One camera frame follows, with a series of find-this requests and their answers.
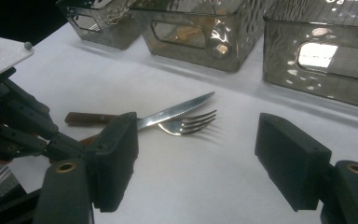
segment knife blade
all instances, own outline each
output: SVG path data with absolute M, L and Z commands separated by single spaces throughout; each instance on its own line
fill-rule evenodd
M 152 114 L 143 119 L 138 119 L 137 127 L 138 130 L 142 130 L 145 127 L 160 123 L 167 119 L 175 118 L 179 115 L 182 115 L 194 108 L 197 108 L 200 105 L 203 105 L 214 95 L 214 91 L 207 94 L 201 95 L 192 100 L 183 102 L 179 105 L 172 106 L 165 110 L 162 110 L 156 114 Z M 88 114 L 88 113 L 77 113 L 70 112 L 66 118 L 65 122 L 70 125 L 87 125 L 87 124 L 106 124 L 108 120 L 114 119 L 115 116 L 106 116 L 103 114 Z

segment table surface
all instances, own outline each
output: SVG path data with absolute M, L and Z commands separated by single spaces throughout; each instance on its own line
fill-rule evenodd
M 139 132 L 139 157 L 115 213 L 95 211 L 102 223 L 321 223 L 317 211 L 294 212 L 255 156 L 259 114 L 290 120 L 333 152 L 331 163 L 358 161 L 358 107 L 270 85 L 262 80 L 263 38 L 229 74 L 149 53 L 140 36 L 128 49 L 84 42 L 69 24 L 34 47 L 12 80 L 51 109 L 60 131 L 75 139 L 102 128 L 64 123 L 71 111 L 138 117 L 215 91 L 192 114 L 217 109 L 200 133 Z M 14 160 L 27 191 L 41 187 L 48 160 Z

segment clear plastic bin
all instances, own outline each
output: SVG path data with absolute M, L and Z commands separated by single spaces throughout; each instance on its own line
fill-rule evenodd
M 129 6 L 135 0 L 60 0 L 57 6 L 81 39 L 126 49 L 141 34 Z
M 278 0 L 264 19 L 267 82 L 358 105 L 358 0 Z
M 237 71 L 264 31 L 269 0 L 137 0 L 130 6 L 152 54 Z

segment table knife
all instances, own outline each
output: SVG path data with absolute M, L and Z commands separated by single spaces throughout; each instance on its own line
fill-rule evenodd
M 179 115 L 182 115 L 200 105 L 203 105 L 214 95 L 214 91 L 201 95 L 192 100 L 183 102 L 179 105 L 172 106 L 165 110 L 162 110 L 156 114 L 147 116 L 144 119 L 138 119 L 138 130 L 145 127 L 160 123 L 167 119 L 172 119 Z M 90 114 L 90 113 L 77 113 L 70 112 L 65 118 L 65 122 L 69 125 L 94 125 L 94 124 L 106 124 L 109 120 L 114 119 L 115 115 L 103 115 L 103 114 Z

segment wooden knife handle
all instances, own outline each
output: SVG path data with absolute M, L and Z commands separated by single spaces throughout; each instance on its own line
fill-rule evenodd
M 97 125 L 107 124 L 112 119 L 116 119 L 117 115 L 90 114 L 70 112 L 65 118 L 65 123 L 69 125 Z

